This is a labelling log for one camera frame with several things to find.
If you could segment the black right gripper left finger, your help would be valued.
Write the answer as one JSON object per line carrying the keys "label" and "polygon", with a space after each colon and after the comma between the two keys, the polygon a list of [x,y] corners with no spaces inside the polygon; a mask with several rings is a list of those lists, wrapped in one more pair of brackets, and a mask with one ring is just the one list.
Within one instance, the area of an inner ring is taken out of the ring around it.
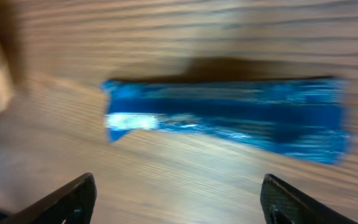
{"label": "black right gripper left finger", "polygon": [[96,196],[94,177],[85,173],[0,223],[90,224]]}

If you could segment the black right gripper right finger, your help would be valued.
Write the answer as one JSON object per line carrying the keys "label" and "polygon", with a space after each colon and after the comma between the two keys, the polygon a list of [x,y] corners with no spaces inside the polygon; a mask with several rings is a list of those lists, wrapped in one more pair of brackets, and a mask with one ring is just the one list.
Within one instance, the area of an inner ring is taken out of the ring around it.
{"label": "black right gripper right finger", "polygon": [[357,224],[273,174],[266,174],[260,203],[267,224]]}

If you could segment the blue oreo packet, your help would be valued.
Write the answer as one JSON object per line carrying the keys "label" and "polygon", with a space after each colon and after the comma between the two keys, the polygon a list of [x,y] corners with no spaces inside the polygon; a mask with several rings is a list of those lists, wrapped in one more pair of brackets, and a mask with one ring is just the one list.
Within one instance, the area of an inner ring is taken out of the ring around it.
{"label": "blue oreo packet", "polygon": [[205,134],[295,159],[335,164],[343,128],[343,83],[335,78],[212,83],[108,80],[111,141],[133,130]]}

